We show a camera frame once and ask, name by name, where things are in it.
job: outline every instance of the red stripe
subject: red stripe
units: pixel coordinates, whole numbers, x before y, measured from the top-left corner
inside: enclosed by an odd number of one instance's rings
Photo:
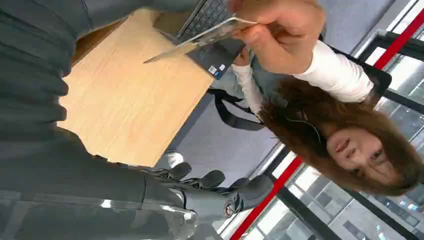
[[[402,34],[388,47],[387,51],[375,63],[374,67],[383,69],[390,60],[403,48],[410,38],[420,29],[424,24],[424,9],[416,16],[410,25],[402,32]]]
[[[302,163],[302,158],[297,156],[287,167],[287,169],[281,174],[281,176],[275,181],[274,187],[269,195],[263,200],[263,202],[255,207],[252,212],[247,216],[243,223],[238,227],[235,233],[230,238],[231,240],[239,240],[246,230],[252,225],[256,218],[261,214],[261,212],[268,206],[268,204],[273,200],[277,193],[284,187],[284,184],[290,179],[290,177],[295,173],[298,167]]]
[[[418,31],[421,25],[424,24],[424,9],[416,16],[414,21],[403,31],[403,33],[394,41],[394,43],[387,49],[387,51],[380,57],[375,63],[374,67],[383,69],[390,60],[402,49],[402,47],[408,42],[410,38]],[[285,183],[295,173],[296,169],[301,165],[302,158],[297,156],[293,162],[287,167],[287,169],[281,174],[281,176],[275,181],[274,188],[266,199],[246,217],[243,223],[238,227],[235,233],[232,235],[231,240],[239,240],[242,235],[249,229],[256,218],[261,212],[268,206],[272,199],[277,195],[281,188],[284,187]]]

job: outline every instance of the woman's mouth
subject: woman's mouth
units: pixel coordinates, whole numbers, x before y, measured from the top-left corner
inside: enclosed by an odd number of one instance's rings
[[[351,141],[350,139],[347,139],[345,142],[340,143],[339,145],[337,145],[337,148],[335,149],[335,152],[336,153],[343,152],[349,146],[349,142],[350,141]]]

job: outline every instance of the woman's nose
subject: woman's nose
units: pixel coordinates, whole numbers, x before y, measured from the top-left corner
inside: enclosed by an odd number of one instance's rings
[[[353,148],[348,159],[360,166],[365,166],[367,164],[367,158],[361,153],[361,150],[359,150],[358,148]]]

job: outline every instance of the black bag strap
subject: black bag strap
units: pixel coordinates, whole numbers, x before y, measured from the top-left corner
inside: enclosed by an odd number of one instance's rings
[[[226,125],[235,129],[242,129],[247,131],[259,131],[264,128],[264,124],[262,122],[256,122],[234,115],[227,109],[227,106],[224,104],[224,101],[226,101],[243,112],[253,115],[249,108],[242,107],[237,104],[243,99],[231,96],[226,91],[221,89],[209,88],[207,92],[214,95],[216,110],[218,111],[219,117]]]

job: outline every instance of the wooden table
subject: wooden table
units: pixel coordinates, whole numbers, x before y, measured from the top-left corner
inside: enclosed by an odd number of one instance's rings
[[[153,166],[213,81],[186,56],[143,64],[173,46],[152,27],[157,16],[135,12],[65,78],[59,125],[111,162]]]

